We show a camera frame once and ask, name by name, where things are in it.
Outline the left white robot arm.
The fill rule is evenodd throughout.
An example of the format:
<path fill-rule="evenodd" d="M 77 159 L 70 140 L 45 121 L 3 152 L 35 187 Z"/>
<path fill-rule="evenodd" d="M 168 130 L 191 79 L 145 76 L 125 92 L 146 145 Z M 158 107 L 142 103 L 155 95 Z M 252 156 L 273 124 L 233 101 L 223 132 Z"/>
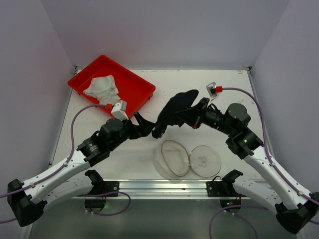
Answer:
<path fill-rule="evenodd" d="M 70 155 L 42 173 L 7 185 L 5 198 L 21 227 L 37 221 L 44 211 L 66 199 L 80 195 L 101 195 L 104 181 L 92 167 L 110 156 L 120 144 L 148 136 L 155 124 L 134 113 L 130 119 L 109 119 L 84 140 L 72 147 Z"/>

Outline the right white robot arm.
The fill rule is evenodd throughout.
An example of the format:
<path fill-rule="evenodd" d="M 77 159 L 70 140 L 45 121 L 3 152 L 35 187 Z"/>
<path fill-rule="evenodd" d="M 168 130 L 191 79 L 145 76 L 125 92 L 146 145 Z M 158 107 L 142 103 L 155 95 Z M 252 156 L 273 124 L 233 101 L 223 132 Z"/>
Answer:
<path fill-rule="evenodd" d="M 258 202 L 275 214 L 285 230 L 296 235 L 319 211 L 319 194 L 303 187 L 272 156 L 267 156 L 263 141 L 248 128 L 251 118 L 242 104 L 232 103 L 222 113 L 208 102 L 203 98 L 197 105 L 177 111 L 175 115 L 194 129 L 205 124 L 228 135 L 226 144 L 230 151 L 253 167 L 270 188 L 232 170 L 222 178 L 224 190 Z"/>

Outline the pale green bra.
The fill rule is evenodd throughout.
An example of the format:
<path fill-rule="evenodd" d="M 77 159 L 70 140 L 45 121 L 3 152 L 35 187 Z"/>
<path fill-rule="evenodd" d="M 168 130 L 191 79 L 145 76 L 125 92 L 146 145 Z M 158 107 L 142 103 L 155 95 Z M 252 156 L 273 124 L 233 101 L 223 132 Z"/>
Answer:
<path fill-rule="evenodd" d="M 83 93 L 96 98 L 100 104 L 104 105 L 114 105 L 121 100 L 113 75 L 93 78 Z"/>

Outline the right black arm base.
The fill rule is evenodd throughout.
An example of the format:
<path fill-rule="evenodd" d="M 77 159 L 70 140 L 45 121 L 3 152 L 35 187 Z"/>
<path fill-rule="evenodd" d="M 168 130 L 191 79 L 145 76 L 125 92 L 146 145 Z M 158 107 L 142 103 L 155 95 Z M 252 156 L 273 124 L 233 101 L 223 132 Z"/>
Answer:
<path fill-rule="evenodd" d="M 229 206 L 236 206 L 231 210 L 240 210 L 239 206 L 242 204 L 242 195 L 234 190 L 233 183 L 239 176 L 243 176 L 243 173 L 238 170 L 232 170 L 227 173 L 223 178 L 221 176 L 215 176 L 211 181 L 206 182 L 206 191 L 208 197 L 220 198 L 219 203 L 222 208 Z"/>

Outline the black bra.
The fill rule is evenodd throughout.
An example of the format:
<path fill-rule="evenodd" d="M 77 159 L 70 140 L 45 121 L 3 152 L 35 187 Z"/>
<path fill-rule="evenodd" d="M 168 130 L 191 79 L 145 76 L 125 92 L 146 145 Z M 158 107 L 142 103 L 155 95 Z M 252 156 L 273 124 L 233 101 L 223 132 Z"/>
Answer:
<path fill-rule="evenodd" d="M 181 127 L 184 122 L 176 116 L 176 113 L 190 108 L 198 94 L 199 91 L 193 89 L 187 92 L 177 93 L 170 98 L 157 118 L 155 127 L 152 130 L 152 137 L 155 139 L 161 138 L 169 125 Z"/>

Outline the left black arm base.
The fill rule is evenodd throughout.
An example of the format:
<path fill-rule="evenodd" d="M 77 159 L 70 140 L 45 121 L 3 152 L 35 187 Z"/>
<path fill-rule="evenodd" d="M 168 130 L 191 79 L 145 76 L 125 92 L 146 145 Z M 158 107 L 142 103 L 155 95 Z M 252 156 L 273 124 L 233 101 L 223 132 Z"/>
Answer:
<path fill-rule="evenodd" d="M 105 181 L 101 175 L 96 170 L 88 170 L 85 172 L 85 176 L 87 176 L 91 180 L 91 184 L 93 188 L 87 195 L 90 197 L 95 197 L 96 195 L 111 193 L 109 197 L 117 197 L 117 191 L 120 189 L 120 182 L 109 180 Z M 84 207 L 85 209 L 93 214 L 101 215 L 101 211 L 105 208 L 108 196 L 102 196 L 101 199 L 85 199 Z"/>

